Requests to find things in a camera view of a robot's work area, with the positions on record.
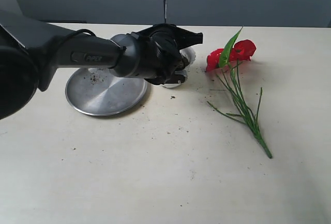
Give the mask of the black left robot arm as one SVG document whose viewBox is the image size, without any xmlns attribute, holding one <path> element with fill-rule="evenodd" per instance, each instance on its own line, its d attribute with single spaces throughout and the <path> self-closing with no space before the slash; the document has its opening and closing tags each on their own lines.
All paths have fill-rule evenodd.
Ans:
<svg viewBox="0 0 331 224">
<path fill-rule="evenodd" d="M 1 118 L 46 91 L 59 68 L 106 68 L 153 85 L 185 82 L 189 62 L 181 50 L 202 42 L 202 33 L 169 23 L 104 39 L 1 11 Z"/>
</svg>

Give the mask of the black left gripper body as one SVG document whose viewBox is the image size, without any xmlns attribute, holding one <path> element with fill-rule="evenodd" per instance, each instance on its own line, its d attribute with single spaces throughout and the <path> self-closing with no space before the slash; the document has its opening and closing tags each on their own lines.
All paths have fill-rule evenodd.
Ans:
<svg viewBox="0 0 331 224">
<path fill-rule="evenodd" d="M 153 85 L 162 85 L 181 66 L 180 50 L 203 43 L 203 34 L 194 33 L 174 24 L 156 24 L 136 32 L 145 42 L 143 55 L 145 65 L 139 67 L 147 73 L 145 80 Z"/>
</svg>

